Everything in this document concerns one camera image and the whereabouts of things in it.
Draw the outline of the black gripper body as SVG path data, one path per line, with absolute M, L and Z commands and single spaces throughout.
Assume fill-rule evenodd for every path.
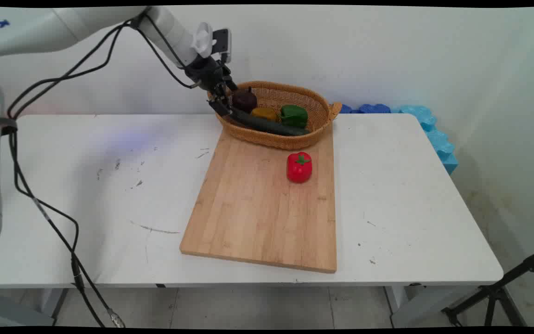
M 198 87 L 205 91 L 214 90 L 221 86 L 221 76 L 230 74 L 228 66 L 212 56 L 202 58 L 197 56 L 192 63 L 184 67 L 184 72 Z

